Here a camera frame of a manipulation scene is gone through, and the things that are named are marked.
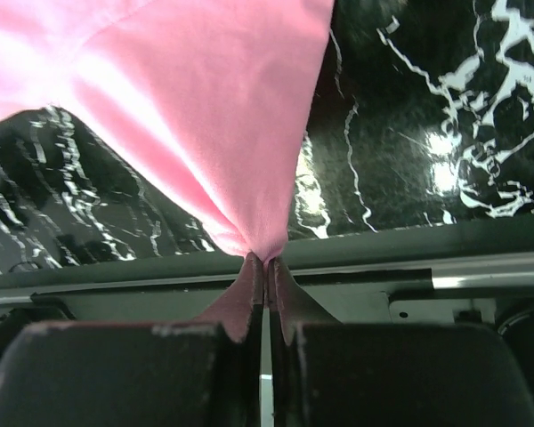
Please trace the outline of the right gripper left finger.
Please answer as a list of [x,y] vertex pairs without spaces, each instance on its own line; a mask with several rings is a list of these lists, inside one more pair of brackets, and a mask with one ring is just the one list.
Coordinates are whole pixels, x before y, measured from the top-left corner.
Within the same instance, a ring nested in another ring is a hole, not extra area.
[[0,426],[256,426],[263,264],[185,322],[25,326],[0,360]]

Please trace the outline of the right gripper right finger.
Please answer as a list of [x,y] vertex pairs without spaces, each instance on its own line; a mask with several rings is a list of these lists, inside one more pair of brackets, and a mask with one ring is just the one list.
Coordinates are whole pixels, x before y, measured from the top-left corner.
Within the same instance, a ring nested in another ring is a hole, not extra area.
[[484,326],[342,323],[269,262],[278,426],[534,426],[534,398]]

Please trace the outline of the light pink t shirt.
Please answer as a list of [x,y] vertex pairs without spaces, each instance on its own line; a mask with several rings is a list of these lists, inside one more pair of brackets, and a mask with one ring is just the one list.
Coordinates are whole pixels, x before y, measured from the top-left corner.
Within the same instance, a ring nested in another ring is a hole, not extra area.
[[287,242],[330,1],[0,1],[0,120],[64,108],[227,254]]

